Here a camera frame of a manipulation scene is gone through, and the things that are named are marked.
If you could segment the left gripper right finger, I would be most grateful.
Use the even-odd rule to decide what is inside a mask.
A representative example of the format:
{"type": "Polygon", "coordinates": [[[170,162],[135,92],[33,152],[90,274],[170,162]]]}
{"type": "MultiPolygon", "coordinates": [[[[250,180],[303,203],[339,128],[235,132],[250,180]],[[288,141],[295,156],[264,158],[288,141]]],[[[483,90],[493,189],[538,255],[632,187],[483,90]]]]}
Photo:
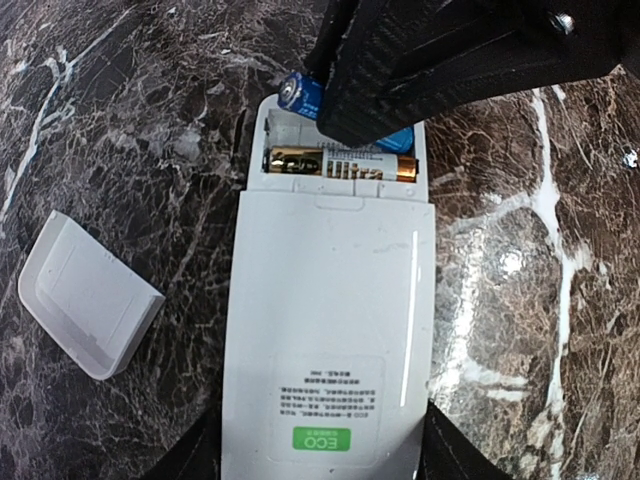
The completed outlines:
{"type": "Polygon", "coordinates": [[[418,480],[511,480],[429,400],[424,416],[418,480]]]}

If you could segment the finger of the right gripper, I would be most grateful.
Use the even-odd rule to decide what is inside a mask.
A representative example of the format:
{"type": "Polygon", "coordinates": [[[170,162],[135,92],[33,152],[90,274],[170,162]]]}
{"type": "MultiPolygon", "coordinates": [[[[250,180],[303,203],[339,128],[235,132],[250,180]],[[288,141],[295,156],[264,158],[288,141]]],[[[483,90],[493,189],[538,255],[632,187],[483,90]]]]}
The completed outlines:
{"type": "Polygon", "coordinates": [[[328,2],[314,47],[304,61],[307,75],[317,82],[328,82],[332,63],[358,5],[358,0],[328,2]]]}

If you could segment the gold AAA battery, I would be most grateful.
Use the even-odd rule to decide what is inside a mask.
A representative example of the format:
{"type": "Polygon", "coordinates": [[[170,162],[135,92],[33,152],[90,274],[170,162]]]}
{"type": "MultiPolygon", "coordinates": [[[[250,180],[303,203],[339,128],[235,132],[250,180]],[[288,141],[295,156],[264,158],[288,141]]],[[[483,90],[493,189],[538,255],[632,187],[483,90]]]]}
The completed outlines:
{"type": "Polygon", "coordinates": [[[263,171],[341,180],[415,183],[419,173],[419,160],[384,152],[276,146],[265,153],[263,171]]]}

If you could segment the blue AAA battery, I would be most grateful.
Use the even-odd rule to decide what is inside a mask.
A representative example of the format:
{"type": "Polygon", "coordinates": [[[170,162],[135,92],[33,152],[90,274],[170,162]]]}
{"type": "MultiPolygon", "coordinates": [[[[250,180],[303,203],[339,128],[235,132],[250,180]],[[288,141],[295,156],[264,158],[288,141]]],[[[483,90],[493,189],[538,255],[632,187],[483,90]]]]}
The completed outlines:
{"type": "MultiPolygon", "coordinates": [[[[286,76],[278,91],[278,106],[286,111],[315,121],[324,96],[324,86],[300,72],[286,76]]],[[[415,141],[412,127],[405,128],[374,142],[374,145],[396,154],[408,153],[415,141]]]]}

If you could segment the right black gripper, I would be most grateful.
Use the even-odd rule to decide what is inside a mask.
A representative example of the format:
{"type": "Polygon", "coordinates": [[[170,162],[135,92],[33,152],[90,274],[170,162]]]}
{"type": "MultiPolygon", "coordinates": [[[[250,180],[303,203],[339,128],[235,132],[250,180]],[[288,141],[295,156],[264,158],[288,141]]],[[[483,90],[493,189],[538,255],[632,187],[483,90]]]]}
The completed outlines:
{"type": "Polygon", "coordinates": [[[446,110],[639,73],[636,1],[359,1],[316,125],[348,146],[446,110]]]}

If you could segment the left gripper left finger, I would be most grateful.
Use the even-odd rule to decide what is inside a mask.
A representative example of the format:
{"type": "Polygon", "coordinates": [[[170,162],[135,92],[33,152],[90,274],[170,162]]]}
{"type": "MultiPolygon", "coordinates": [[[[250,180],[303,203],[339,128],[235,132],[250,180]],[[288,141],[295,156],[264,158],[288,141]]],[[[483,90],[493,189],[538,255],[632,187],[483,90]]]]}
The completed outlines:
{"type": "Polygon", "coordinates": [[[221,411],[210,408],[142,480],[221,478],[221,411]]]}

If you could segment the white battery cover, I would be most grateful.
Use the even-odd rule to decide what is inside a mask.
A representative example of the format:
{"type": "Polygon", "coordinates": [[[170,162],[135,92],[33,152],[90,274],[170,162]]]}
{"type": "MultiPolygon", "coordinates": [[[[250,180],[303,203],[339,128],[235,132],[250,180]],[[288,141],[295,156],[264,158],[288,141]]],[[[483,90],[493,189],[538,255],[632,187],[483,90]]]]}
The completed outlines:
{"type": "Polygon", "coordinates": [[[52,211],[18,279],[19,298],[90,377],[121,373],[165,296],[72,218],[52,211]]]}

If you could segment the white remote control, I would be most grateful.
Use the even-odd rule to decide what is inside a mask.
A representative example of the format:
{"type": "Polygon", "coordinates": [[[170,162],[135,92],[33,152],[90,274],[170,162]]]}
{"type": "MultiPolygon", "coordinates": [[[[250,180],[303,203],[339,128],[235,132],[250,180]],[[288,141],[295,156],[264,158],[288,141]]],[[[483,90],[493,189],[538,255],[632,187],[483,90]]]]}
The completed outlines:
{"type": "Polygon", "coordinates": [[[225,341],[225,479],[414,479],[428,403],[435,208],[422,124],[413,180],[286,174],[277,147],[332,146],[315,124],[258,109],[239,200],[225,341]]]}

